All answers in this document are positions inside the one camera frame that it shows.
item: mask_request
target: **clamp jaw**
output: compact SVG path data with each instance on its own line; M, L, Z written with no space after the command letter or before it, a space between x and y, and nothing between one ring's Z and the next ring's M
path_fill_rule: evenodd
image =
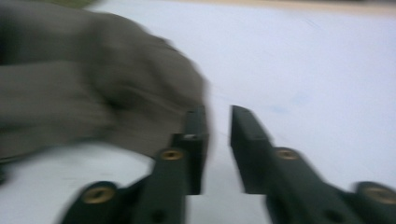
M182 133L154 158L151 175L119 189L100 181L85 188L62 224L182 224L187 195L201 193L208 134L205 110L186 115Z
M275 224L395 224L396 193L374 182L343 192L325 182L296 150L273 147L254 115L232 108L231 147L249 194L266 195Z

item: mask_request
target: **metal rivet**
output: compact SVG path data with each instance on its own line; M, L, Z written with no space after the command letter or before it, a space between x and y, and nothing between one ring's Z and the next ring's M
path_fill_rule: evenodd
M388 189L367 188L364 193L379 203L396 204L396 194Z
M176 161L183 157L183 153L176 150L167 150L162 154L163 160L166 161Z
M89 189L84 193L82 201L84 203L105 203L114 197L114 189L107 187L100 187L95 189Z
M298 155L297 153L288 150L288 149L281 149L277 151L277 156L282 158L283 160L297 160Z

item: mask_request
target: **white surface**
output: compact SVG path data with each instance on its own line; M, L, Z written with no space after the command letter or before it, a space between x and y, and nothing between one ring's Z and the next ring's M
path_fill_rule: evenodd
M277 146L303 152L341 189L364 180L396 187L395 18L131 0L92 10L172 40L208 80L210 158L188 223L271 223L262 197L242 193L228 147L230 105L253 110ZM124 156L131 152L85 147L7 167L14 180L0 190L0 223L54 223L80 186L127 184L147 172L148 161Z

